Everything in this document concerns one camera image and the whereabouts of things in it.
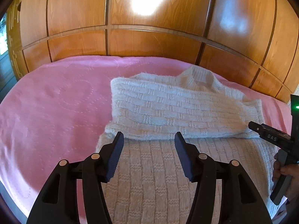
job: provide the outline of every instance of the pink bedsheet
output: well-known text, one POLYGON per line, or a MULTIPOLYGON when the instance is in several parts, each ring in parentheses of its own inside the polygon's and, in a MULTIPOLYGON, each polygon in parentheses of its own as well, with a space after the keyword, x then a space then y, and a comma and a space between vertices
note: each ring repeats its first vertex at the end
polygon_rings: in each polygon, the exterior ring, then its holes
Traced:
MULTIPOLYGON (((20 210, 29 215, 59 160, 81 161, 95 151, 112 119, 111 79, 140 72, 176 76, 190 66, 157 57, 78 56, 22 78, 0 104, 0 181, 20 210)), ((217 78, 251 99, 262 99, 266 124, 290 133, 291 114, 285 103, 217 78)))

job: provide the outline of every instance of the bed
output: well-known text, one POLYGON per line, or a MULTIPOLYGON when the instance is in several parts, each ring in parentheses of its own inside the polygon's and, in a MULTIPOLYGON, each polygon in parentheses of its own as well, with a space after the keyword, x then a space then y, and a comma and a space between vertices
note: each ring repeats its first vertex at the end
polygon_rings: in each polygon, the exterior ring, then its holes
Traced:
POLYGON ((23 223, 53 166, 94 152, 115 77, 198 65, 290 133, 299 19, 288 0, 13 0, 7 17, 19 82, 0 105, 0 181, 23 223))

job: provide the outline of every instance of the metal pin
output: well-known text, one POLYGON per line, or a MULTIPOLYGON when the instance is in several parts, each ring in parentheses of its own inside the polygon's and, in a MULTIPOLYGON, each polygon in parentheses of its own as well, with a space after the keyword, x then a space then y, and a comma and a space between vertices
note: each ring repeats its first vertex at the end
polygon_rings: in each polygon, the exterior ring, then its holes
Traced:
POLYGON ((204 153, 199 154, 198 157, 199 157, 200 159, 202 159, 202 160, 207 159, 207 155, 204 154, 204 153))
POLYGON ((98 153, 94 153, 94 154, 92 154, 92 159, 99 159, 100 158, 100 154, 98 154, 98 153))
POLYGON ((234 165, 235 167, 240 165, 240 163, 237 160, 232 160, 231 164, 234 165))
POLYGON ((65 166, 67 163, 68 163, 68 162, 67 162, 66 160, 61 160, 61 161, 59 162, 59 165, 60 165, 60 166, 65 166))

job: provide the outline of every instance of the device handle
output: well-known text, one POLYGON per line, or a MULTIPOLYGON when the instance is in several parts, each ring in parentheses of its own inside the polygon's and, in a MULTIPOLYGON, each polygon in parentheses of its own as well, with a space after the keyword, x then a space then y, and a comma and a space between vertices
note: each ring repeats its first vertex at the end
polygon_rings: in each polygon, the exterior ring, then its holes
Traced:
MULTIPOLYGON (((281 167, 297 163, 294 158, 289 156, 288 153, 282 149, 278 151, 278 161, 280 162, 281 167)), ((281 175, 275 183, 273 192, 270 195, 270 199, 275 205, 278 206, 280 204, 282 197, 285 195, 288 187, 290 186, 291 180, 291 175, 281 175)))

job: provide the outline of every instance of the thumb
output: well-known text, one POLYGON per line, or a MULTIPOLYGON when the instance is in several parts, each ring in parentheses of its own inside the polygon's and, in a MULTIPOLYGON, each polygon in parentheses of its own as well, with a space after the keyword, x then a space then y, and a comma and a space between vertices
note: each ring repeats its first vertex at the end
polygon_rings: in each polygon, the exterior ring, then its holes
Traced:
POLYGON ((299 178, 299 165, 290 164, 280 169, 282 175, 291 175, 294 178, 299 178))

